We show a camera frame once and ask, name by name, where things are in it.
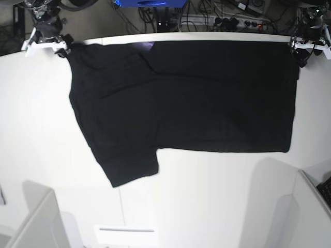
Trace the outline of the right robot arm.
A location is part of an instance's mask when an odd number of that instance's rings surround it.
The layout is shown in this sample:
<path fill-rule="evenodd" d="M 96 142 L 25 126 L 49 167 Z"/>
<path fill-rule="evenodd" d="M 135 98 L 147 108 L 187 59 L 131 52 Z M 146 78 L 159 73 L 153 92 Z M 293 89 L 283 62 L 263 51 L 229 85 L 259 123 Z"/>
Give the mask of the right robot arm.
<path fill-rule="evenodd" d="M 67 19 L 60 18 L 60 1 L 24 1 L 23 7 L 31 12 L 34 22 L 33 29 L 26 39 L 21 51 L 26 56 L 33 56 L 38 50 L 49 49 L 61 58 L 71 52 L 73 38 L 62 30 Z"/>

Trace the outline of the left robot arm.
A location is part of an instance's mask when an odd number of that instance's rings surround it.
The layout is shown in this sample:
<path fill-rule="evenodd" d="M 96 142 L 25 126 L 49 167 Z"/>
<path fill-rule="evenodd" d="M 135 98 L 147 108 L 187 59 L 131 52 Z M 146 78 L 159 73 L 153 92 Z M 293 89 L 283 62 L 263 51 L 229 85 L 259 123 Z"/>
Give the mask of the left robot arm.
<path fill-rule="evenodd" d="M 290 51 L 303 68 L 312 56 L 324 54 L 330 60 L 330 31 L 324 15 L 330 10 L 330 1 L 297 1 L 298 21 L 291 35 Z"/>

